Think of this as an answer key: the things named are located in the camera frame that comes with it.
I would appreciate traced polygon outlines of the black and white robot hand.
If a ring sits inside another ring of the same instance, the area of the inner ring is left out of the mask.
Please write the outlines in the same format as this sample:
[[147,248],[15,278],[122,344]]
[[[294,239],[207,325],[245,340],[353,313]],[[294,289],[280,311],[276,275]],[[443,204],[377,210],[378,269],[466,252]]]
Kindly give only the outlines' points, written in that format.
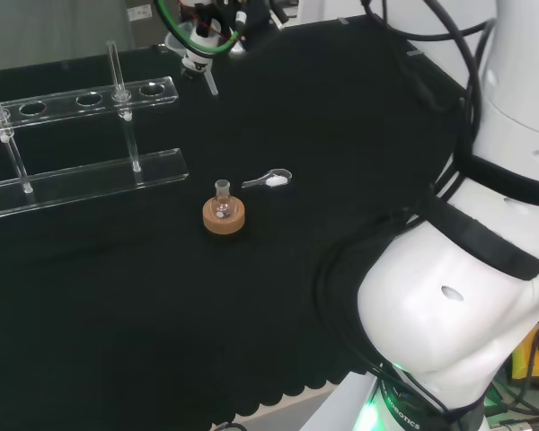
[[220,56],[245,54],[241,42],[247,21],[246,1],[180,1],[181,22],[192,22],[190,41],[182,63],[191,72],[205,73],[213,64],[215,48],[231,42],[232,47]]

